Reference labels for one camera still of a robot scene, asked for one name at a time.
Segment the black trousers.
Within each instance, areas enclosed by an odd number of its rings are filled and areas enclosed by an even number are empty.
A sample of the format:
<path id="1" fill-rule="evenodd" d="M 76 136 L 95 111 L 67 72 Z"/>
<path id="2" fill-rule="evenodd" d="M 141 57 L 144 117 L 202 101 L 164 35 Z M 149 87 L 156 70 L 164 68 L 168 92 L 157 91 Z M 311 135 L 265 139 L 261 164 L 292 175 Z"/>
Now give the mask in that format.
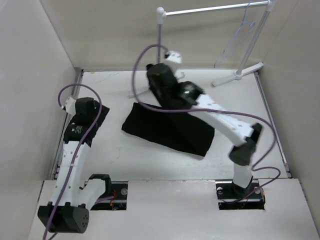
<path id="1" fill-rule="evenodd" d="M 121 129 L 130 135 L 173 150 L 205 157 L 215 129 L 188 113 L 165 113 L 134 103 Z"/>

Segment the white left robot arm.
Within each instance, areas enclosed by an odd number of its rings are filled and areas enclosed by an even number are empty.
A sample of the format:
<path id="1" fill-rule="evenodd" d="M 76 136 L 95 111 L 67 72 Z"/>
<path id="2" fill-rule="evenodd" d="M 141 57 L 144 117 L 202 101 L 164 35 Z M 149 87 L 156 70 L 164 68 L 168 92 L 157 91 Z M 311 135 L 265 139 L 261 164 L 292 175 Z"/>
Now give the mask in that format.
<path id="1" fill-rule="evenodd" d="M 69 97 L 64 110 L 72 115 L 63 136 L 62 160 L 54 191 L 46 205 L 38 208 L 38 218 L 49 233 L 86 231 L 90 210 L 97 200 L 112 195 L 109 175 L 93 174 L 81 187 L 81 174 L 92 142 L 109 108 L 92 97 Z"/>

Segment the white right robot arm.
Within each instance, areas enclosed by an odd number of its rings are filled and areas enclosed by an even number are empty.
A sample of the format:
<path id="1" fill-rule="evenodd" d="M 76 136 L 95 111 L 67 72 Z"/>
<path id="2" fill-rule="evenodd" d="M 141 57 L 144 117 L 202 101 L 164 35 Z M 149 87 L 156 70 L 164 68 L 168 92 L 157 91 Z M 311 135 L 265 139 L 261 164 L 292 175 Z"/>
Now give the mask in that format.
<path id="1" fill-rule="evenodd" d="M 148 64 L 146 76 L 149 88 L 160 106 L 168 113 L 188 113 L 221 132 L 232 143 L 229 159 L 233 162 L 232 192 L 243 198 L 251 191 L 252 156 L 262 131 L 262 125 L 253 125 L 224 114 L 225 109 L 191 81 L 180 82 L 172 69 L 164 64 Z"/>

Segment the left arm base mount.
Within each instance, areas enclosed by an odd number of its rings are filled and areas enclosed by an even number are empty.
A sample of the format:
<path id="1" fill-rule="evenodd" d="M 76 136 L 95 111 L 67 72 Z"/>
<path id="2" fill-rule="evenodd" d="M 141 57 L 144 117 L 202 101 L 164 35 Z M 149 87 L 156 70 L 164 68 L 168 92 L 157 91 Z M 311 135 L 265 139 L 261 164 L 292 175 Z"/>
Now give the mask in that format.
<path id="1" fill-rule="evenodd" d="M 125 211 L 127 209 L 128 182 L 112 181 L 105 193 L 103 193 L 92 211 Z"/>

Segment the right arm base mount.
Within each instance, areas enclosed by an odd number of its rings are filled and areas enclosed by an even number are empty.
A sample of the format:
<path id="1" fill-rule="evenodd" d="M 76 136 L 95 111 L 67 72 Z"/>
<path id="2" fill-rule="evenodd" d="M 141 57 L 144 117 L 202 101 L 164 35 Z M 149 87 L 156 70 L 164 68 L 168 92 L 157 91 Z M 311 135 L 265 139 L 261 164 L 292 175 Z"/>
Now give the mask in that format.
<path id="1" fill-rule="evenodd" d="M 219 210 L 265 209 L 265 195 L 257 179 L 245 189 L 235 185 L 231 180 L 216 181 L 215 186 Z"/>

